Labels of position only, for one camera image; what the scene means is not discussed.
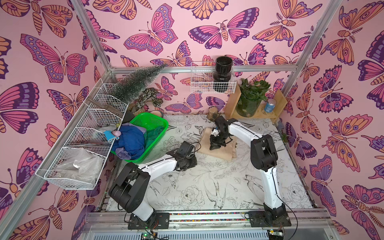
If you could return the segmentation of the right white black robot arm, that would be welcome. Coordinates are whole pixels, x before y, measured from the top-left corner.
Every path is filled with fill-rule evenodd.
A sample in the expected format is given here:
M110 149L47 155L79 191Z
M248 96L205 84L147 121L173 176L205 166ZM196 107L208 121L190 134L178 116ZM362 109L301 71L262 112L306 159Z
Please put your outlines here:
M287 205L280 196L277 183L278 154L272 136L258 134L244 127L238 120L226 120L222 116L216 118L215 125L210 135L210 150L225 147L228 144L226 140L235 136L250 147L250 162L261 173L264 210L245 213L251 227L290 227L292 224Z

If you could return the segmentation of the beige t-shirt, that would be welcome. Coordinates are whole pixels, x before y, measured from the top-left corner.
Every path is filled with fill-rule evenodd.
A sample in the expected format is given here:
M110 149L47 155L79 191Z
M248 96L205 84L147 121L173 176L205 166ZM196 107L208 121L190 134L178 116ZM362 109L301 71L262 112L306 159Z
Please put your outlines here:
M212 128L205 128L200 140L201 148L198 150L198 153L205 154L211 157L225 160L227 162L233 161L237 157L236 153L236 144L237 138L232 137L232 141L227 144L225 147L220 147L219 149L210 150L210 136Z

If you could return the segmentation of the green plastic laundry basket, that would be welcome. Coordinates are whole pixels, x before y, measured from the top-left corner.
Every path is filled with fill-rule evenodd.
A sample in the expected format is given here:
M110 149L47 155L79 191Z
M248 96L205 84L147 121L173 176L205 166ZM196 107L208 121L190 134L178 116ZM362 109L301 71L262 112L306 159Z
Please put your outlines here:
M142 163L165 135L169 123L151 113L141 113L120 126L121 135L112 145L111 153L122 160Z

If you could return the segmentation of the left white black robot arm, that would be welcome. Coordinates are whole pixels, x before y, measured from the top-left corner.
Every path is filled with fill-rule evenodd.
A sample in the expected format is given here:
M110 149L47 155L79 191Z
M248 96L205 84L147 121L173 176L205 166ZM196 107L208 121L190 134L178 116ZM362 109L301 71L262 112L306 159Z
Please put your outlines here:
M177 149L167 152L163 157L146 164L127 163L116 177L108 191L109 197L118 207L131 215L129 228L141 227L152 230L169 216L158 214L145 200L149 183L158 177L172 172L183 172L197 165L197 143L182 142Z

